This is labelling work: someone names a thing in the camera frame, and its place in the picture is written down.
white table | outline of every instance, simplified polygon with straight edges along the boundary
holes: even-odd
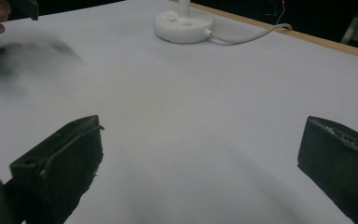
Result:
[[[167,43],[152,24],[174,8],[127,0],[7,22],[0,179],[61,126],[97,114],[103,163],[66,223],[351,223],[296,156],[309,115],[358,131],[358,57],[278,33]],[[217,33],[261,31],[214,17]]]

white cable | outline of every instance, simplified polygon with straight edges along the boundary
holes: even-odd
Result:
[[[220,41],[228,43],[228,44],[244,44],[244,43],[256,40],[264,35],[267,35],[267,34],[271,33],[273,30],[278,29],[278,28],[287,28],[289,30],[293,30],[292,25],[290,25],[288,23],[283,23],[283,24],[271,26],[267,30],[265,30],[257,35],[252,35],[252,36],[248,36],[248,37],[240,38],[240,39],[223,37],[221,35],[215,34],[211,30],[206,30],[205,33],[208,37],[215,38],[217,40],[220,40]]]
[[[283,16],[284,12],[286,11],[286,7],[284,6],[284,0],[282,0],[282,8],[283,8],[283,11],[281,13],[281,16],[279,16],[277,23],[275,23],[275,24],[279,23],[279,21],[281,20],[281,17]]]

lamp base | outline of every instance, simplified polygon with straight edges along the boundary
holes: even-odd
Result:
[[[190,18],[180,17],[176,11],[165,11],[154,20],[155,34],[178,44],[198,43],[207,39],[207,29],[213,29],[213,18],[201,11],[191,11]]]

white lamp base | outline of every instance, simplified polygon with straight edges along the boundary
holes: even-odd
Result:
[[[213,18],[202,11],[191,11],[189,18],[180,17],[176,11],[165,11],[158,14],[154,21],[158,37],[178,44],[192,44],[207,39],[207,29],[213,29]]]

round white base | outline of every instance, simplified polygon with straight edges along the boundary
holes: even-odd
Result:
[[[165,11],[158,14],[154,21],[158,37],[178,44],[192,44],[207,39],[207,29],[213,29],[213,18],[201,11],[191,11],[190,18],[179,17],[176,11]]]

